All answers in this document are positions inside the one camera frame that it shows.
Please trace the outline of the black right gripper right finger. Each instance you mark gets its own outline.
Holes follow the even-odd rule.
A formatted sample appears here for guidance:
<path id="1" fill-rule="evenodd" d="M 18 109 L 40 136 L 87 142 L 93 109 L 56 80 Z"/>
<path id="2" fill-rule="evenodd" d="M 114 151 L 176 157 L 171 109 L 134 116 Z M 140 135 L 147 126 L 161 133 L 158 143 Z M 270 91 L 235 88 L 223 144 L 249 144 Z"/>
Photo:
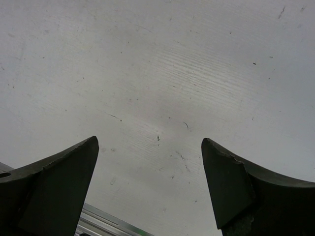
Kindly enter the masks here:
<path id="1" fill-rule="evenodd" d="M 312 236 L 315 184 L 288 177 L 209 138 L 201 144 L 216 225 L 224 236 Z"/>

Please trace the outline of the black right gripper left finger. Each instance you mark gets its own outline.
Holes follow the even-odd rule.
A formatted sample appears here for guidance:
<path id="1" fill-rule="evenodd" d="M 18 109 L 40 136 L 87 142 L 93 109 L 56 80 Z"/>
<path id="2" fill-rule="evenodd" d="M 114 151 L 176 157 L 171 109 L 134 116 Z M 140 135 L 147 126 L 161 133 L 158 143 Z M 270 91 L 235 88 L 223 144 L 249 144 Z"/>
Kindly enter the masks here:
<path id="1" fill-rule="evenodd" d="M 98 153 L 92 136 L 17 169 L 1 163 L 0 234 L 75 235 Z"/>

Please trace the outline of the aluminium frame rail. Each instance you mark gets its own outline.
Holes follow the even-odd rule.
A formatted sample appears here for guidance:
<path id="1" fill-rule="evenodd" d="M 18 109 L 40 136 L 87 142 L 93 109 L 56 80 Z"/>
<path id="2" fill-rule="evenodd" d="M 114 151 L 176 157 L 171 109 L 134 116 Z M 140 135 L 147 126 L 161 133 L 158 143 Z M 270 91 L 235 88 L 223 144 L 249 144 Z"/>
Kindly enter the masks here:
<path id="1" fill-rule="evenodd" d="M 84 203 L 75 236 L 152 236 L 152 234 Z"/>

